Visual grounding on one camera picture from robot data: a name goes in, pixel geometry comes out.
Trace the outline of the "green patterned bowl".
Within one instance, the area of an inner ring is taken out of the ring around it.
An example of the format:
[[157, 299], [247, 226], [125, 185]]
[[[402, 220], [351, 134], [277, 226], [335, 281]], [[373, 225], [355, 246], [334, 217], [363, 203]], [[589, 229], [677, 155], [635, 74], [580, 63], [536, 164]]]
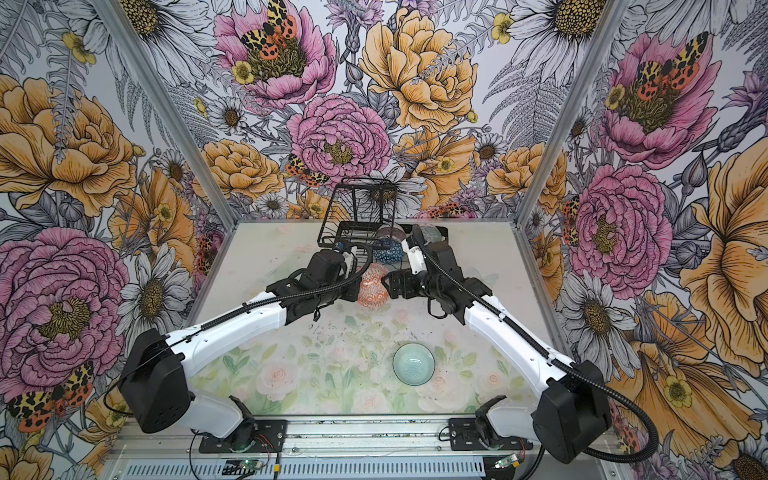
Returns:
[[425, 245], [445, 240], [445, 234], [437, 226], [424, 224], [420, 226], [420, 231]]

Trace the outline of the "blue triangle pattern bowl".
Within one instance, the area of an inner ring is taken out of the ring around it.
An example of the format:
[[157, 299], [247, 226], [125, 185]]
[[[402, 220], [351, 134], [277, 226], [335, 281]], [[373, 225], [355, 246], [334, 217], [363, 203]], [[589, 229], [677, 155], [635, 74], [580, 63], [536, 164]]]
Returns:
[[383, 249], [374, 251], [374, 260], [383, 265], [396, 265], [402, 262], [405, 253], [400, 243], [389, 243]]

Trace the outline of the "purple striped bowl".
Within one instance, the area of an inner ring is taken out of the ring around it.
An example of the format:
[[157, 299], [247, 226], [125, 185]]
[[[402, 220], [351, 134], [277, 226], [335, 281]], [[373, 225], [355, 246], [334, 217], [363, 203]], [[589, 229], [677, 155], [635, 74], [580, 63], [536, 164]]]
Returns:
[[388, 241], [401, 243], [406, 239], [406, 233], [398, 225], [385, 225], [376, 231], [375, 239], [380, 243], [387, 243]]

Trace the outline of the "orange patterned bowl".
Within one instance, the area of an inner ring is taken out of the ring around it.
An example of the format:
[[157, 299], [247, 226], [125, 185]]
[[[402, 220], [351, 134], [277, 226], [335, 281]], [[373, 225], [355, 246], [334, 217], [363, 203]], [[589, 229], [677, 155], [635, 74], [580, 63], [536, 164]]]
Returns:
[[389, 300], [389, 294], [382, 283], [382, 278], [389, 273], [381, 264], [371, 264], [363, 274], [357, 302], [369, 309], [382, 307]]

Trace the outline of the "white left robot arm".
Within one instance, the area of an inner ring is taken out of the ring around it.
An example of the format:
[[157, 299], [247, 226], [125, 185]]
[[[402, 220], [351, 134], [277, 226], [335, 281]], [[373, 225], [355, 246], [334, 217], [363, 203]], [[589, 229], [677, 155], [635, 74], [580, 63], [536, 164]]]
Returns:
[[363, 274], [374, 260], [362, 244], [314, 253], [307, 267], [272, 283], [252, 300], [212, 320], [169, 333], [152, 328], [129, 350], [118, 389], [145, 434], [173, 425], [207, 434], [235, 451], [257, 436], [253, 414], [234, 396], [193, 389], [189, 381], [214, 360], [262, 334], [338, 300], [356, 301]]

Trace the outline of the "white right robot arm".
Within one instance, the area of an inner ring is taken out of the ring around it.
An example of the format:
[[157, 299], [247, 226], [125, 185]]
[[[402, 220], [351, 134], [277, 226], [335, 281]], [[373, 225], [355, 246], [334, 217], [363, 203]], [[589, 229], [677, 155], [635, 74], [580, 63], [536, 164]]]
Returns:
[[388, 274], [383, 284], [394, 297], [424, 297], [480, 335], [509, 360], [535, 394], [521, 407], [506, 394], [494, 396], [475, 413], [475, 427], [486, 445], [506, 438], [538, 442], [568, 464], [584, 454], [601, 457], [593, 444], [612, 426], [604, 376], [593, 363], [577, 363], [519, 323], [481, 280], [458, 265], [446, 232], [432, 225], [407, 228], [401, 248], [407, 266]]

